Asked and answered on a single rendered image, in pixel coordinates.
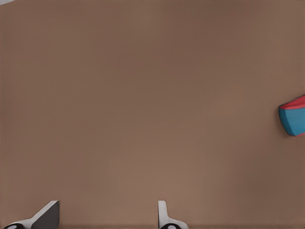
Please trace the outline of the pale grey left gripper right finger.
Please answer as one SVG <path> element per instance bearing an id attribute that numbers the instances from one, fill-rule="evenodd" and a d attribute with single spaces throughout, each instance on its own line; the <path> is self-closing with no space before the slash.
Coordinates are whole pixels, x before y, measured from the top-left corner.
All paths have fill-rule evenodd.
<path id="1" fill-rule="evenodd" d="M 170 218 L 167 205 L 164 200 L 158 201 L 158 229 L 188 229 L 188 225 L 182 221 Z"/>

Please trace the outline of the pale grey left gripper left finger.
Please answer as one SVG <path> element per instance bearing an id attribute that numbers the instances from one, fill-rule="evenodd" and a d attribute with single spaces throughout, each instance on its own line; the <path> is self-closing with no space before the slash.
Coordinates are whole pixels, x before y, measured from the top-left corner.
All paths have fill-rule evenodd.
<path id="1" fill-rule="evenodd" d="M 50 201 L 33 217 L 13 222 L 3 229 L 58 229 L 60 223 L 60 201 Z"/>

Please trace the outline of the blue and red box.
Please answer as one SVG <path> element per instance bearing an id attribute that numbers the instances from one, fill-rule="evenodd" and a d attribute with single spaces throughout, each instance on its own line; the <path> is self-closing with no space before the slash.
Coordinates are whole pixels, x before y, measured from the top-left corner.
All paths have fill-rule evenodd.
<path id="1" fill-rule="evenodd" d="M 290 136 L 305 135 L 305 94 L 278 107 L 280 121 Z"/>

